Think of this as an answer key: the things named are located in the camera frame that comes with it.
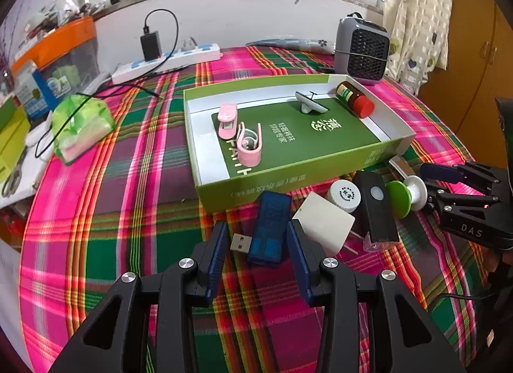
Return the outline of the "green white suction knob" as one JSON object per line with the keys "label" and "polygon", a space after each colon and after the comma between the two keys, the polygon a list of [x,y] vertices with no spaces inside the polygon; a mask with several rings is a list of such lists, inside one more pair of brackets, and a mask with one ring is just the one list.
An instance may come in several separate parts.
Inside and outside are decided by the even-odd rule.
{"label": "green white suction knob", "polygon": [[405,218],[411,211],[422,210],[428,200],[426,184],[416,175],[410,175],[404,181],[391,181],[385,188],[391,202],[392,213],[399,220]]}

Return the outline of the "black rectangular device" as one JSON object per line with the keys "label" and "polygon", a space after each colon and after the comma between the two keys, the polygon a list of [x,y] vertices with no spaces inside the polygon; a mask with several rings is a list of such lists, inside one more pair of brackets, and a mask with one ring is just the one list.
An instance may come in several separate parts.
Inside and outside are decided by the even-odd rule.
{"label": "black rectangular device", "polygon": [[355,215],[364,250],[376,253],[396,246],[399,236],[383,178],[374,172],[357,171],[352,182],[361,195]]}

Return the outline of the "small white round bottle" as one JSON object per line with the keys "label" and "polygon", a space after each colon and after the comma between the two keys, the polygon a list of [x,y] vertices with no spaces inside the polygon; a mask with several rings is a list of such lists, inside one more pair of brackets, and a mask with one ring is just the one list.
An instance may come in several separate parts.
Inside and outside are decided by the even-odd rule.
{"label": "small white round bottle", "polygon": [[358,187],[347,179],[334,181],[325,195],[325,199],[347,213],[352,213],[361,203],[361,193]]}

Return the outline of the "white wall charger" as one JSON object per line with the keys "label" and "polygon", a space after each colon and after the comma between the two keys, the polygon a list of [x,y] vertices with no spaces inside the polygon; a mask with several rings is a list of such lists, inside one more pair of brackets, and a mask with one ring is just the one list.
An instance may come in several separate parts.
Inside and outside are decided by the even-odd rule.
{"label": "white wall charger", "polygon": [[310,192],[294,214],[305,235],[323,247],[328,257],[342,249],[355,218],[317,193]]}

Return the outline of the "brown bottle red cap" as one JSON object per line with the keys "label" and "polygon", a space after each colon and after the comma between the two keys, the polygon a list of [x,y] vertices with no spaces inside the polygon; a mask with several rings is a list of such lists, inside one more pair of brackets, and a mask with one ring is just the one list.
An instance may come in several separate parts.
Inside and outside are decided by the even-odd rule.
{"label": "brown bottle red cap", "polygon": [[347,81],[337,85],[336,96],[359,119],[369,117],[374,111],[374,103]]}

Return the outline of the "blue usb stick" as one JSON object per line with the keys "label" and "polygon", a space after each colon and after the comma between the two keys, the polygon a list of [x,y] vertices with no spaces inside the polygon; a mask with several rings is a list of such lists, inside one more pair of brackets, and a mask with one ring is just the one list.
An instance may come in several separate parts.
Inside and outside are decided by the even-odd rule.
{"label": "blue usb stick", "polygon": [[234,234],[231,250],[243,253],[250,264],[280,264],[288,222],[290,221],[291,196],[264,191],[254,231],[251,236]]}

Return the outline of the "pink hair claw clip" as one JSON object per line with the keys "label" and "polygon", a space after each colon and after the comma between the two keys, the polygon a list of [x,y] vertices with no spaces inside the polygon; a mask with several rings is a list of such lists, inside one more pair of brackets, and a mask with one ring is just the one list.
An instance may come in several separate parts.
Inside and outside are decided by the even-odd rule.
{"label": "pink hair claw clip", "polygon": [[263,148],[263,133],[260,123],[257,129],[251,130],[241,121],[237,128],[236,147],[237,159],[247,167],[258,166],[261,162]]}

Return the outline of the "cream patterned curtain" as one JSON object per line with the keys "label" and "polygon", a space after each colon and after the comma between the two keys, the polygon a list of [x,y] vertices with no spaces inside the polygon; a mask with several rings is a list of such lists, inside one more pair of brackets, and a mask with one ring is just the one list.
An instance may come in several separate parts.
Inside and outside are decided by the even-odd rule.
{"label": "cream patterned curtain", "polygon": [[453,0],[384,0],[383,26],[391,44],[385,74],[412,95],[429,74],[448,65]]}

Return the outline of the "grey floral folded umbrella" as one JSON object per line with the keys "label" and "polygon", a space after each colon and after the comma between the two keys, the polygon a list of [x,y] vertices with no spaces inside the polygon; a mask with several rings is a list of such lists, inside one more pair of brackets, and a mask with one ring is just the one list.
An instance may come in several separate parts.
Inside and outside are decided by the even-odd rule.
{"label": "grey floral folded umbrella", "polygon": [[298,50],[316,54],[334,54],[336,52],[334,43],[323,39],[263,39],[248,42],[245,44],[245,46],[277,47],[288,50]]}

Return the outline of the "green cardboard box tray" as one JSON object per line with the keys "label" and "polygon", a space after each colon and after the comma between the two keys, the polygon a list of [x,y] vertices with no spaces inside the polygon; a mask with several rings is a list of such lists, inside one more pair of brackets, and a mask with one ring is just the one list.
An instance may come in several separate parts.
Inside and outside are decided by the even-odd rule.
{"label": "green cardboard box tray", "polygon": [[[375,105],[359,119],[336,96],[347,81]],[[295,92],[329,110],[303,114]],[[236,136],[218,136],[223,103],[237,104],[237,128],[262,126],[258,166],[237,159]],[[345,74],[277,75],[190,88],[183,93],[185,128],[193,178],[206,212],[225,211],[257,200],[264,191],[288,193],[355,172],[403,154],[415,131],[385,104],[374,88]]]}

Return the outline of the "green tissue pack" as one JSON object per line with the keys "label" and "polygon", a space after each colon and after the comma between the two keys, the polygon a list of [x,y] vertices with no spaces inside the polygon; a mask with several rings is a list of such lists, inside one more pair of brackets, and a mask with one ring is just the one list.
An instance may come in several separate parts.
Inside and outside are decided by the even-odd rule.
{"label": "green tissue pack", "polygon": [[69,95],[52,114],[54,153],[70,165],[115,127],[108,104],[89,95]]}

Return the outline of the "blue white carton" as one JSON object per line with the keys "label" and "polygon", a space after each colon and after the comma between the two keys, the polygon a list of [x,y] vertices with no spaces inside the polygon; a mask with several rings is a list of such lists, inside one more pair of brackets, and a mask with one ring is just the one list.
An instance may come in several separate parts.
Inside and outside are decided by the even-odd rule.
{"label": "blue white carton", "polygon": [[33,61],[28,61],[15,73],[15,95],[30,120],[38,119],[58,106],[47,81]]}

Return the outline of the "white blue power strip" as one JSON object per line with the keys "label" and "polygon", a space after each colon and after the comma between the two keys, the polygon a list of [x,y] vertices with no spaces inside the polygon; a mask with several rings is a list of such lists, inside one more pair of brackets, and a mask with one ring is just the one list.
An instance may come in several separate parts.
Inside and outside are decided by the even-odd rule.
{"label": "white blue power strip", "polygon": [[119,66],[111,75],[114,84],[136,80],[146,74],[188,67],[202,62],[217,61],[222,57],[220,47],[216,43],[205,44],[190,50],[177,51],[173,54],[164,53],[161,57],[147,62],[139,60]]}

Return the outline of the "orange lid storage bin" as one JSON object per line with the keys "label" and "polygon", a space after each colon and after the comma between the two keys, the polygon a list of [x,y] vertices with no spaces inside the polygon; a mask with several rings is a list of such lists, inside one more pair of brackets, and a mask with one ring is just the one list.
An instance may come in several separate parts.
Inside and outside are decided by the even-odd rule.
{"label": "orange lid storage bin", "polygon": [[100,74],[93,18],[86,16],[52,31],[15,61],[11,72],[18,78],[31,63],[57,98],[82,92]]}

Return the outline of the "black power adapter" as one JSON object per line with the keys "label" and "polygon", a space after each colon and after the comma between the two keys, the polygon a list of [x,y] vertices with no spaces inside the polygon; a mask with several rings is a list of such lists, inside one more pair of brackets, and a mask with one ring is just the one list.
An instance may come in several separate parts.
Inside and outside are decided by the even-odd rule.
{"label": "black power adapter", "polygon": [[149,32],[149,30],[144,30],[143,35],[140,37],[140,42],[146,62],[151,62],[161,57],[162,50],[157,31]]}

